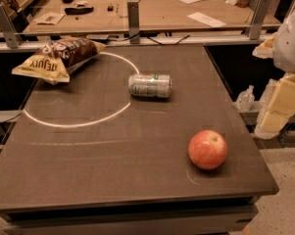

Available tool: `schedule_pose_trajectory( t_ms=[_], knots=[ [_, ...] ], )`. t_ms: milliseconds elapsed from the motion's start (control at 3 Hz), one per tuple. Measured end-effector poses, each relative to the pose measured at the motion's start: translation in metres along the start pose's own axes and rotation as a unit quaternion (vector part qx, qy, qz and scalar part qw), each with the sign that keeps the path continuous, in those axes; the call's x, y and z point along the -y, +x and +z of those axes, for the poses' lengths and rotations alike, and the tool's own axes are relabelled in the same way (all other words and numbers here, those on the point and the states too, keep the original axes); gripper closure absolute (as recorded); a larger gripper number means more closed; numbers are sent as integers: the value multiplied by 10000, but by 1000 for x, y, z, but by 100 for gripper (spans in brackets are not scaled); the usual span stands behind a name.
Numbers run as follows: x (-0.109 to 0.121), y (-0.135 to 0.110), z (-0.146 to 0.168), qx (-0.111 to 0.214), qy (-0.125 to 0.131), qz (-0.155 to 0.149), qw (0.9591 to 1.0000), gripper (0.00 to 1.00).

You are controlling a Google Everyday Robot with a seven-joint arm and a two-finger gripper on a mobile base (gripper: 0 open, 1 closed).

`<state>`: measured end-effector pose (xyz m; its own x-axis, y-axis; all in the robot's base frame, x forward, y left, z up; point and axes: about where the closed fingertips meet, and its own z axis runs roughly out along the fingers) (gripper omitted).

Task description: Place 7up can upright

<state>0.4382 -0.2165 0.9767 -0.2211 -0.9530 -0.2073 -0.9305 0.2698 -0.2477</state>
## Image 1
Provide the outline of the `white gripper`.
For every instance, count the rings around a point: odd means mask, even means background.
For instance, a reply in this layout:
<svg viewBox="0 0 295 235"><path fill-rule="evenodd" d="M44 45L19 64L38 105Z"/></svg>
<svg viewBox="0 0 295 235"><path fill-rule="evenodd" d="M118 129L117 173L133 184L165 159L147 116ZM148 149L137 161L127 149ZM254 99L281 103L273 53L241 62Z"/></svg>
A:
<svg viewBox="0 0 295 235"><path fill-rule="evenodd" d="M252 55L260 59L273 58L274 65L286 72L280 80L270 80L260 100L255 135L272 139L295 115L295 9Z"/></svg>

